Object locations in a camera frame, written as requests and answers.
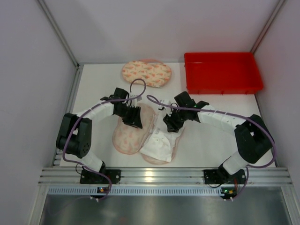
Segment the white bras pile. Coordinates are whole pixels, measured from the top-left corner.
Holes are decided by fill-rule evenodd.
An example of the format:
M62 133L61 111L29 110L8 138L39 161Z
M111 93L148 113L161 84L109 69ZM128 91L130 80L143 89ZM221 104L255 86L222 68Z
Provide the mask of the white bras pile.
M168 164L174 159L179 140L184 132L183 127L179 132L168 132L167 125L163 122L166 115L165 111L158 113L154 128L140 149L142 158L153 165Z

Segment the floral mesh laundry bag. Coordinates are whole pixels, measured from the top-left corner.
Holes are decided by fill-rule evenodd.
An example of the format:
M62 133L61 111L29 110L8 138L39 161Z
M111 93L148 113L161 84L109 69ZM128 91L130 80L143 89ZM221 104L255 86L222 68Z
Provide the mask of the floral mesh laundry bag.
M128 83L135 79L142 79L149 87L162 88L170 81L172 70L167 64L158 60L133 60L123 66L121 74Z

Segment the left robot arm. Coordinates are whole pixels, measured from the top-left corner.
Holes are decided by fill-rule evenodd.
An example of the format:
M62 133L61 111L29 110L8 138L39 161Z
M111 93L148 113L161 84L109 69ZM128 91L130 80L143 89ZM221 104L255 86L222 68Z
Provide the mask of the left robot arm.
M141 108L137 106L141 98L142 93L134 95L116 88L112 95L101 98L86 110L66 113L56 139L56 148L62 151L63 160L79 164L92 173L103 173L105 163L92 150L95 147L92 144L93 128L105 118L116 115L124 124L142 129Z

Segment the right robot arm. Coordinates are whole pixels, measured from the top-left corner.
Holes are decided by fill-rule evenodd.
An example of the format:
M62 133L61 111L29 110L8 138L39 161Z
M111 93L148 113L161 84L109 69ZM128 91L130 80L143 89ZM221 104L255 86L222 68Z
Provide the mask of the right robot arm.
M169 133L179 132L190 120L212 125L235 137L237 151L219 166L219 174L234 175L248 164L255 164L272 148L274 140L260 116L238 117L220 112L205 101L196 103L186 91L174 99L178 107L163 118Z

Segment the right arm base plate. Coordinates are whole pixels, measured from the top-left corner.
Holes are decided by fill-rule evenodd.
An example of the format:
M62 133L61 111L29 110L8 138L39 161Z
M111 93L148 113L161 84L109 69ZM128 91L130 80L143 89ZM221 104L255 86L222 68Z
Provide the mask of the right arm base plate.
M204 173L205 184L245 184L246 174L243 169L234 174L229 174L224 169L206 169Z

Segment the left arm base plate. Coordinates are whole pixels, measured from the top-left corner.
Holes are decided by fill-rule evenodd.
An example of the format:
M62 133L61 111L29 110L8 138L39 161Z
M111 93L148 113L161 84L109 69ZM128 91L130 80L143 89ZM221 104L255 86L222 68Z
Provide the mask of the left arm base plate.
M112 184L118 184L121 179L121 170L106 169L104 175L108 177ZM83 169L80 177L80 184L109 184L107 178L100 176L94 172Z

